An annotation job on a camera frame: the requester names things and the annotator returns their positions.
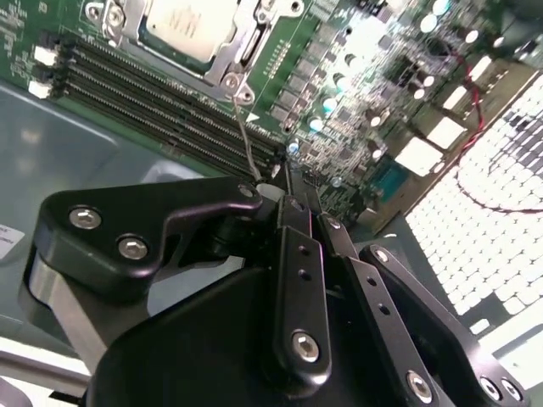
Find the green circuit board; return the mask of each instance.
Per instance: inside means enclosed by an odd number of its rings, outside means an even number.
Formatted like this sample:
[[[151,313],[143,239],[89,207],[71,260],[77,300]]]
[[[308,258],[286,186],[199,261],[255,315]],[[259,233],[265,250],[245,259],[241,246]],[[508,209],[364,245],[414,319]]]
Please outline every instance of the green circuit board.
[[[159,81],[160,89],[169,86],[198,100],[201,106],[209,107],[210,112],[224,114],[232,121],[227,132],[232,133],[235,125],[231,101],[214,100],[148,61],[112,47],[100,27],[88,20],[85,13],[87,3],[86,0],[0,0],[0,31],[3,36],[0,76],[16,86],[28,88],[36,79],[34,52],[40,35],[47,31],[77,38],[80,41],[78,47],[83,50],[77,54],[78,58],[85,62],[90,54],[96,59],[100,57],[102,62],[94,67],[102,66],[104,74],[93,70],[97,76],[85,76],[85,81],[76,85],[80,90],[77,93],[79,98],[72,98],[73,93],[66,92],[57,95],[55,103],[178,159],[204,175],[228,173],[227,164],[221,167],[214,163],[218,158],[227,163],[231,160],[229,157],[237,160],[233,164],[233,172],[245,171],[247,174],[246,164],[243,164],[244,151],[231,151],[236,147],[229,145],[226,138],[216,137],[213,132],[208,134],[210,138],[202,136],[211,146],[221,139],[221,147],[231,154],[222,158],[219,157],[221,153],[216,153],[208,158],[206,154],[211,150],[206,150],[207,144],[192,153],[189,147],[184,148],[182,143],[178,143],[185,137],[180,118],[172,119],[170,114],[159,112],[158,124],[153,123],[154,127],[150,128],[168,125],[167,131],[161,130],[156,137],[150,137],[145,127],[130,125],[130,121],[116,111],[110,114],[106,109],[108,104],[98,106],[95,99],[90,100],[94,94],[102,95],[100,92],[105,95],[100,100],[107,99],[111,103],[120,103],[121,96],[127,103],[132,103],[136,96],[143,97],[142,88],[130,88],[130,92],[126,91],[128,87],[112,90],[117,86],[115,75],[118,74],[114,70],[109,72],[105,65],[125,64],[122,66],[127,67],[127,84],[145,79],[143,74],[138,78],[131,76],[130,71],[135,66],[139,69],[137,72],[145,72],[149,81]],[[386,5],[384,11],[379,8],[383,3]],[[387,190],[380,191],[381,197],[392,195],[406,179],[409,171],[386,157],[388,141],[394,138],[397,125],[405,123],[424,104],[431,102],[458,69],[454,59],[431,55],[428,39],[434,36],[444,38],[457,52],[469,55],[481,53],[483,46],[478,43],[468,45],[459,40],[455,36],[455,27],[469,27],[481,33],[499,30],[500,2],[456,0],[447,3],[447,10],[437,17],[437,25],[431,33],[421,32],[421,18],[432,13],[433,3],[428,0],[389,3],[304,0],[303,13],[299,17],[278,19],[252,65],[247,85],[255,97],[252,103],[242,107],[243,117],[247,120],[245,125],[259,137],[286,146],[288,159],[294,166],[304,169],[308,180],[318,187],[324,209],[335,215],[355,218],[361,205],[353,208],[353,203],[361,199],[365,191],[375,188],[372,183],[376,174],[379,181],[383,181],[383,174],[394,173],[394,179],[384,183]],[[409,87],[398,86],[391,80],[390,75],[398,69],[398,61],[402,58],[413,61],[434,77],[435,83],[425,89],[422,98],[413,97]],[[96,78],[101,81],[110,78],[110,82],[105,86]],[[305,83],[303,90],[296,90],[294,79]],[[347,86],[339,86],[342,79],[341,83],[346,82]],[[95,86],[86,96],[81,94],[84,84]],[[176,102],[174,97],[160,101],[169,103],[168,106],[175,106]],[[131,111],[153,118],[149,111],[156,115],[156,108],[142,103],[138,99]],[[367,112],[377,112],[381,123],[372,126]],[[167,120],[173,120],[176,126]],[[198,142],[191,140],[187,146]],[[375,156],[376,148],[384,154],[383,157],[382,154]],[[267,149],[267,145],[261,148],[262,152]],[[268,164],[264,159],[261,161],[262,165]]]

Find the perforated panel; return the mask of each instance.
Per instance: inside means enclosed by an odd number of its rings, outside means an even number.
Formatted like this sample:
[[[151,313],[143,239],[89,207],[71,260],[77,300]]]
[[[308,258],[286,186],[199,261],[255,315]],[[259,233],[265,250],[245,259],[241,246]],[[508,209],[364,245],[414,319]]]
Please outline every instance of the perforated panel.
[[[543,209],[542,134],[540,78],[464,157],[464,189],[489,207]],[[543,214],[483,209],[460,192],[455,172],[407,221],[459,315],[495,294],[510,318],[543,297]]]

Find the motherboard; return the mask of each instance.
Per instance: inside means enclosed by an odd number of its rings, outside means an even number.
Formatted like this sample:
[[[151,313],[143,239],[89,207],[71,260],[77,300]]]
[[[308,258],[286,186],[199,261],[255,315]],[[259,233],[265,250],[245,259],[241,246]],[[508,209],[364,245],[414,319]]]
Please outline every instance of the motherboard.
[[[481,94],[540,64],[540,27],[510,13],[499,0],[0,0],[0,76],[205,176],[252,179],[246,136],[264,180],[288,160],[355,221],[474,130],[462,61]]]

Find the silver metal plate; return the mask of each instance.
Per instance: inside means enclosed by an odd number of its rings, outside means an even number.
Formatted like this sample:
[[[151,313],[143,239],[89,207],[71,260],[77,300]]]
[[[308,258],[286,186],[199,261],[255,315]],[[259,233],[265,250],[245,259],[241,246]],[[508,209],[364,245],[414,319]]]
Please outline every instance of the silver metal plate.
[[[246,105],[255,101],[255,94],[247,85],[247,79],[274,26],[279,18],[299,18],[305,10],[302,0],[267,1],[263,5],[259,0],[241,0],[232,17],[233,9],[229,8],[231,7],[230,2],[224,1],[221,2],[222,5],[219,8],[205,8],[205,12],[209,12],[209,14],[204,17],[202,15],[204,9],[196,6],[197,0],[182,0],[180,4],[186,6],[185,10],[187,7],[193,7],[191,8],[192,14],[186,14],[183,18],[187,18],[187,15],[192,15],[192,17],[188,22],[184,21],[183,24],[180,22],[177,29],[184,27],[185,31],[189,30],[189,34],[193,38],[172,40],[171,27],[170,29],[167,27],[159,29],[156,24],[158,20],[162,19],[161,21],[164,22],[164,18],[166,18],[167,13],[153,11],[154,5],[160,7],[162,3],[166,3],[166,1],[124,0],[124,2],[116,2],[115,0],[106,0],[101,8],[102,12],[99,18],[97,18],[98,13],[96,12],[92,16],[87,13],[87,17],[101,28],[112,47],[126,51],[133,58],[152,65],[173,80],[179,81],[194,91],[202,92],[210,98],[227,101],[232,100],[233,97],[239,97],[239,103]],[[93,9],[100,8],[96,2],[92,2],[92,5]],[[221,23],[224,30],[221,29],[218,34],[205,33],[210,22],[219,19],[218,14],[222,14],[221,17],[226,16]],[[178,51],[199,61],[210,60],[210,56],[215,56],[209,69],[204,73],[195,72],[143,43],[140,38],[140,29],[145,19],[151,20],[151,28],[149,29],[148,23],[146,26],[150,34],[165,42],[172,43]],[[201,22],[205,20],[205,23],[201,26],[195,26],[194,21],[196,20]],[[223,36],[227,30],[225,27],[235,27],[235,32],[228,32]],[[194,36],[199,36],[198,41],[204,44],[199,50],[197,50],[198,42],[195,41]],[[219,43],[223,37],[227,40]]]

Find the ram slot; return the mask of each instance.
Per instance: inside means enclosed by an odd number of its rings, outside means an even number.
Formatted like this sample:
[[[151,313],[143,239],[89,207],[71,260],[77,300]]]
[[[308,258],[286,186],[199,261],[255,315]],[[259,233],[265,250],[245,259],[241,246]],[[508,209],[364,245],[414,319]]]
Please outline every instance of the ram slot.
[[[121,75],[107,66],[101,65],[102,64],[97,61],[78,60],[76,57],[75,63],[70,66],[70,69],[80,75],[91,75],[95,78],[99,78],[101,82],[111,84],[111,86],[115,84],[115,88],[119,92],[124,92],[134,98],[138,98],[142,101],[151,101],[154,108],[158,107],[161,112],[177,117],[180,125],[200,129],[206,138],[211,138],[207,136],[208,134],[216,135],[223,132],[229,132],[228,129],[216,125],[212,120],[199,120],[194,118],[183,105],[155,92],[150,86],[145,86],[142,83],[133,81],[131,78]],[[238,151],[238,155],[244,155],[243,141],[238,141],[236,139],[232,140],[230,137],[213,137],[213,139],[220,140],[225,143],[225,146],[232,146],[232,148],[235,148]],[[264,167],[267,166],[273,155],[273,152],[267,148],[254,149],[255,159],[260,161],[261,165]]]
[[[224,143],[207,137],[205,133],[190,126],[181,127],[175,117],[161,112],[159,109],[149,106],[141,100],[132,98],[123,92],[115,89],[110,84],[103,84],[97,78],[89,75],[70,75],[68,86],[85,90],[93,95],[99,95],[102,100],[110,101],[116,106],[122,107],[126,112],[142,118],[146,123],[153,124],[172,135],[176,142],[182,142],[187,145],[194,145],[202,148],[204,151],[221,151],[223,159],[235,164],[239,168],[246,165],[246,158],[237,150],[229,148]],[[264,163],[259,162],[259,166],[265,167]]]
[[[191,112],[196,114],[199,119],[213,117],[213,121],[217,124],[229,128],[232,131],[232,134],[238,140],[243,140],[237,123],[232,120],[231,117],[227,116],[219,109],[213,108],[198,99],[194,98],[191,95],[186,94],[170,85],[168,81],[152,72],[146,71],[141,66],[134,64],[129,59],[124,59],[121,56],[113,53],[108,48],[97,44],[97,43],[88,43],[84,40],[81,40],[77,43],[77,46],[74,48],[74,53],[80,56],[87,56],[90,59],[102,59],[107,63],[108,66],[116,67],[124,75],[132,75],[139,78],[144,83],[152,84],[156,87],[157,93],[164,93],[171,98],[184,103],[186,106],[191,108]],[[273,151],[282,151],[283,145],[269,136],[260,133],[254,129],[251,129],[250,126],[247,127],[247,132],[255,146],[261,145],[266,146],[268,149]]]

